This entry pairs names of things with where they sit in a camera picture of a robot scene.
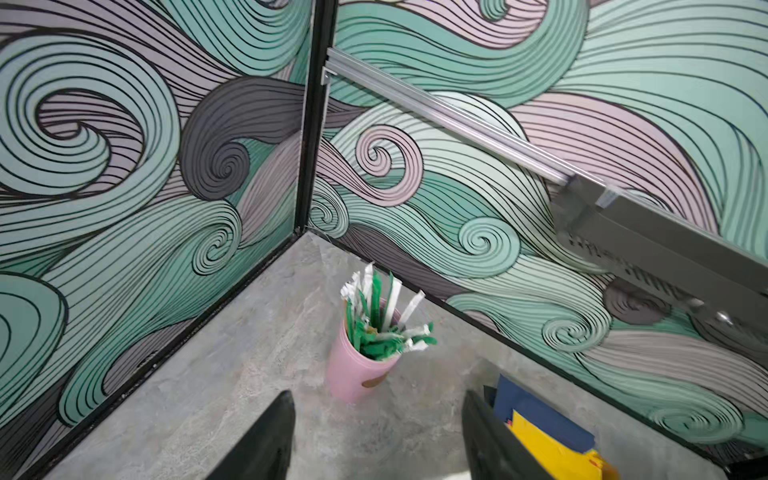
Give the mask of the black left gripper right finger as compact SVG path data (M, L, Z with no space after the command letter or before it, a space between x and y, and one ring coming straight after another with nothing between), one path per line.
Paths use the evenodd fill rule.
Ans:
M475 391L465 393L461 426L472 480L553 479Z

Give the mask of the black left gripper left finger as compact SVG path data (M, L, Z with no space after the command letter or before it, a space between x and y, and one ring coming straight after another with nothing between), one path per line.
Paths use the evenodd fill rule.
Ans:
M285 480L290 467L296 426L294 398L281 391L207 480Z

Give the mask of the yellow paper napkin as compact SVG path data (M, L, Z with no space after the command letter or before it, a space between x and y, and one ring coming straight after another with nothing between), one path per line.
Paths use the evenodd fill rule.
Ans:
M576 452L561 444L514 411L507 421L509 430L554 479L619 480L618 470L591 449Z

